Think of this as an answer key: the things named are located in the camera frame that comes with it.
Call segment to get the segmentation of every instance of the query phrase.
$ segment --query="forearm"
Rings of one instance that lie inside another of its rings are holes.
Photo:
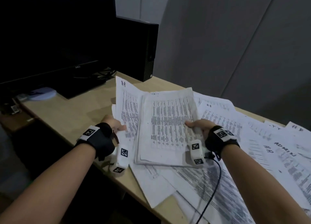
[[[45,170],[0,216],[0,223],[59,223],[88,172],[95,149],[80,144]]]
[[[221,156],[257,224],[310,223],[280,183],[242,149],[228,145]]]

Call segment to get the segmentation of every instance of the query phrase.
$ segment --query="wooden desk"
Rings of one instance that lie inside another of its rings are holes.
[[[148,92],[183,89],[181,86],[157,77],[140,82],[119,72],[117,76],[134,84],[140,90]],[[23,105],[70,144],[75,144],[76,139],[89,125],[99,123],[105,114],[112,115],[111,104],[115,103],[115,96],[115,79],[111,79],[105,85],[70,100],[57,94],[54,98],[46,101],[28,101]],[[236,110],[259,121],[265,120],[265,118],[245,110],[239,108]],[[188,223],[173,196],[151,209],[130,169],[127,169],[123,176],[113,178],[113,180],[163,221],[171,224]]]

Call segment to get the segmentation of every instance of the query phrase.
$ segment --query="wrist-worn device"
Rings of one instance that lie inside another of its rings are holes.
[[[240,147],[234,134],[221,126],[214,126],[208,133],[205,146],[199,139],[192,140],[189,144],[191,159],[196,165],[206,163],[205,154],[214,152],[218,161],[221,160],[221,152],[226,145],[234,144]]]
[[[90,126],[78,139],[75,146],[85,143],[96,150],[96,157],[99,161],[110,160],[113,163],[110,171],[116,175],[124,173],[128,167],[128,148],[124,144],[118,147],[112,142],[112,129],[107,123],[99,123],[96,126]]]

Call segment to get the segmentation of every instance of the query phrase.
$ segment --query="monitor screen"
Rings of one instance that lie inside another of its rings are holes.
[[[0,84],[109,56],[115,0],[3,0]]]

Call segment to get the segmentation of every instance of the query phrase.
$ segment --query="hand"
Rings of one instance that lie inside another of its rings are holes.
[[[186,126],[190,128],[199,127],[202,130],[204,139],[208,137],[208,132],[210,132],[210,129],[216,126],[215,123],[213,123],[212,121],[206,120],[206,119],[200,119],[194,122],[186,121],[185,124]]]
[[[121,125],[121,122],[117,119],[114,119],[114,117],[111,115],[105,115],[101,122],[107,123],[113,132],[126,130],[126,125]]]

